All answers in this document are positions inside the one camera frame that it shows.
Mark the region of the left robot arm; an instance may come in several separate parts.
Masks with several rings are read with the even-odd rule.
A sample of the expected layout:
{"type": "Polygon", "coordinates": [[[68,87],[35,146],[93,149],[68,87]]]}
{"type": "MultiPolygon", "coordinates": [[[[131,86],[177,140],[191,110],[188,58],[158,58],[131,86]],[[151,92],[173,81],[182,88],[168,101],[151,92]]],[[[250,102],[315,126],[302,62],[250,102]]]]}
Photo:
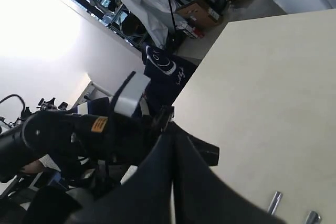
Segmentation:
{"type": "Polygon", "coordinates": [[[151,119],[39,111],[1,134],[1,182],[48,154],[69,178],[80,176],[79,157],[108,164],[139,165],[165,131],[188,137],[209,166],[216,166],[219,147],[204,142],[172,122],[174,108],[165,107],[151,119]]]}

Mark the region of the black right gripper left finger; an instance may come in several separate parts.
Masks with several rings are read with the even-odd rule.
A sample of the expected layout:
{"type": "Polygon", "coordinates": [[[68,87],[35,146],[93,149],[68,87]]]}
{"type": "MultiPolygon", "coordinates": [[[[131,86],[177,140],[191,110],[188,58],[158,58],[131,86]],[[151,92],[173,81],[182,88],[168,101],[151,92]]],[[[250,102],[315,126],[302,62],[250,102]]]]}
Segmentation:
{"type": "Polygon", "coordinates": [[[66,223],[171,223],[174,133],[175,126],[170,124],[125,183],[72,213],[66,223]]]}

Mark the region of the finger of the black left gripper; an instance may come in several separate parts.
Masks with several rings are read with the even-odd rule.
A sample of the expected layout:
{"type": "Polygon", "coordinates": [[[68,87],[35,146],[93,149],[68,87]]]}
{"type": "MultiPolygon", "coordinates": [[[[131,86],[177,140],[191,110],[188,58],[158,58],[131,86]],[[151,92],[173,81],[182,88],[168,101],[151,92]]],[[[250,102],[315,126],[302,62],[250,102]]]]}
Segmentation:
{"type": "Polygon", "coordinates": [[[188,137],[188,139],[191,141],[191,143],[194,145],[200,156],[203,158],[205,163],[208,166],[217,166],[219,161],[219,147],[216,145],[213,145],[211,143],[208,143],[206,141],[203,141],[192,134],[186,132],[184,129],[178,126],[178,131],[180,133],[183,133],[185,136],[188,137]]]}

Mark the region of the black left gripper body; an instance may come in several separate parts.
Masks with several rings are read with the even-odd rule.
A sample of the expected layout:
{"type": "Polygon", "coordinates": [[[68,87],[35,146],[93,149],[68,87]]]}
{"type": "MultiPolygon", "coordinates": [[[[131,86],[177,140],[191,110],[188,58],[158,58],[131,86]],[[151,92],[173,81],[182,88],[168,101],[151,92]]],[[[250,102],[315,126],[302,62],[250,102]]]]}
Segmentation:
{"type": "Polygon", "coordinates": [[[73,133],[81,150],[92,159],[108,164],[139,165],[149,154],[174,115],[174,107],[163,106],[155,117],[109,117],[71,115],[73,133]]]}

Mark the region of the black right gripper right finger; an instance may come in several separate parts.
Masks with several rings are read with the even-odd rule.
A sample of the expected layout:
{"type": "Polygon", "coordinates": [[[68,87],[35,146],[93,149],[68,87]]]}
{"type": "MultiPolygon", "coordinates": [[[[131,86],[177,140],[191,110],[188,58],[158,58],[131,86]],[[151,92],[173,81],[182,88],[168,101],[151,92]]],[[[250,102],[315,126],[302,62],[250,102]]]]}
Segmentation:
{"type": "Polygon", "coordinates": [[[226,185],[175,126],[176,223],[283,223],[226,185]]]}

